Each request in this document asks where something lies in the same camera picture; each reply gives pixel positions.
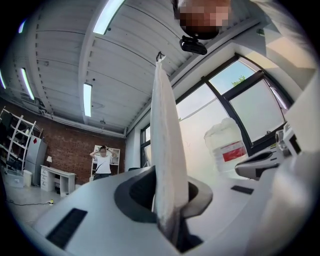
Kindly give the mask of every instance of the drawer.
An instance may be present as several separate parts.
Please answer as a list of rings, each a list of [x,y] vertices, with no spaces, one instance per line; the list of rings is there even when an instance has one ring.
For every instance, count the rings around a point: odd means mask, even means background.
[[[41,175],[47,176],[48,177],[48,171],[45,169],[41,169]]]
[[[40,187],[42,190],[49,191],[48,183],[43,180],[41,180]]]
[[[45,176],[44,174],[41,174],[41,181],[42,182],[48,182],[48,177]]]

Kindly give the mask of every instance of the window frame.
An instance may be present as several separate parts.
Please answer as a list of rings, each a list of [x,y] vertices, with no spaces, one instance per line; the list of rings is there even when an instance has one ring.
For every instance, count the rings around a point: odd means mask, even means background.
[[[236,61],[241,61],[245,66],[255,71],[253,75],[246,78],[244,81],[239,83],[237,86],[231,88],[230,90],[226,91],[223,94],[220,94],[218,90],[210,83],[210,80],[219,74],[221,71],[225,70],[227,67],[235,63]],[[276,132],[279,130],[282,130],[285,124],[280,125],[275,130],[271,131],[270,133],[266,134],[265,136],[259,138],[258,140],[251,141],[249,134],[241,121],[241,118],[238,116],[236,110],[231,105],[230,101],[237,97],[238,95],[242,94],[249,88],[253,87],[255,84],[257,84],[259,81],[264,80],[266,82],[266,85],[269,87],[272,87],[276,90],[277,94],[281,97],[281,100],[285,103],[285,105],[288,107],[288,109],[292,106],[294,103],[293,99],[290,97],[290,95],[286,92],[286,90],[270,75],[268,72],[266,72],[261,66],[253,62],[252,60],[235,53],[235,55],[228,59],[226,62],[221,64],[219,67],[214,69],[212,72],[210,72],[208,75],[201,77],[200,81],[197,82],[194,86],[192,86],[190,89],[188,89],[183,95],[181,95],[176,101],[176,105],[179,104],[181,101],[183,101],[185,98],[187,98],[189,95],[191,95],[195,90],[200,88],[202,85],[207,85],[213,94],[216,96],[216,98],[220,101],[222,106],[224,107],[226,113],[229,115],[230,118],[234,119],[238,127],[240,128],[243,143],[245,145],[245,148],[247,150],[247,153],[249,156],[254,155],[255,153],[260,152],[261,150],[266,149],[267,147],[270,147],[271,145],[276,143]],[[151,141],[145,141],[146,140],[146,130],[150,127],[150,124],[148,124],[145,128],[141,130],[141,147],[140,147],[140,163],[141,167],[143,167],[143,150],[146,146],[151,144]]]

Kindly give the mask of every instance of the white desk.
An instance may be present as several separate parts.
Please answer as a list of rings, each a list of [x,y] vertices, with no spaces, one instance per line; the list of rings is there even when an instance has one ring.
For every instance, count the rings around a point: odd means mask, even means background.
[[[55,175],[60,176],[60,195],[65,197],[75,190],[76,174],[41,165],[40,187],[45,191],[55,190]]]

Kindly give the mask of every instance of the tree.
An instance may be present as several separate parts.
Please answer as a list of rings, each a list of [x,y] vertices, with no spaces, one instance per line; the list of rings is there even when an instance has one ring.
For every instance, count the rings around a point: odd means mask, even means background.
[[[244,75],[240,76],[239,81],[232,82],[233,87],[237,86],[238,84],[240,84],[244,80],[246,80],[245,76]]]

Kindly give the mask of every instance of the cable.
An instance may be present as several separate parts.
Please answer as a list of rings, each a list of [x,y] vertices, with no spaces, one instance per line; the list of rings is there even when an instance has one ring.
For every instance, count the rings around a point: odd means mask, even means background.
[[[17,204],[13,200],[9,200],[7,202],[11,203],[11,204],[14,204],[15,206],[36,206],[36,205],[46,205],[46,204],[52,205],[53,204],[53,202],[50,202],[50,201],[49,202],[45,202],[45,203],[26,203],[26,204]]]

